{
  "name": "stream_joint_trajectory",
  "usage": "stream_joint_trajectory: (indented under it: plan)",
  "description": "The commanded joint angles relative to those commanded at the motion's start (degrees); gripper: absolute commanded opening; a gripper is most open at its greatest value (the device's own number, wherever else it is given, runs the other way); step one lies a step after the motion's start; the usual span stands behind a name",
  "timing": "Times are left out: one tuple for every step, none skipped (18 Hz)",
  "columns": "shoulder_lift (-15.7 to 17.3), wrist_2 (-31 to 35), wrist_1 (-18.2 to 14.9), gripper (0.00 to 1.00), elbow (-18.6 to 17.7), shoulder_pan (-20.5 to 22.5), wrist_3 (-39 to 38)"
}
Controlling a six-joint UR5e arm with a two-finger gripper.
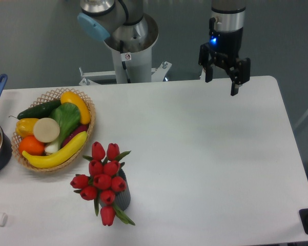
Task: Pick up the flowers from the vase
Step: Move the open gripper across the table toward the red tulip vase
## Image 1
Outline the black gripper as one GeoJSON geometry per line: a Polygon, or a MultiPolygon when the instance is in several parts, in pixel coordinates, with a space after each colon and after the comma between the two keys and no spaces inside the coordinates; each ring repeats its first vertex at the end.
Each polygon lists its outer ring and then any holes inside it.
{"type": "Polygon", "coordinates": [[[241,85],[250,80],[251,60],[240,59],[243,28],[236,31],[210,31],[209,41],[200,46],[198,63],[205,71],[205,82],[213,79],[213,67],[216,65],[230,73],[232,81],[231,96],[235,96],[241,85]]]}

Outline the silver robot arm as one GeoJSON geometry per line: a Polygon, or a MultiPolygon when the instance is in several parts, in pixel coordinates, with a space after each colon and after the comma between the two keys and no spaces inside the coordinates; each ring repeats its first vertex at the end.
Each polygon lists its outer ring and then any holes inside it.
{"type": "MultiPolygon", "coordinates": [[[[152,47],[158,39],[156,21],[143,11],[143,1],[80,1],[77,21],[94,40],[111,50],[117,83],[164,81],[171,64],[152,68],[152,47]]],[[[198,64],[205,82],[213,79],[213,67],[231,79],[231,95],[250,79],[251,60],[240,59],[245,1],[212,1],[209,40],[200,46],[198,64]]]]}

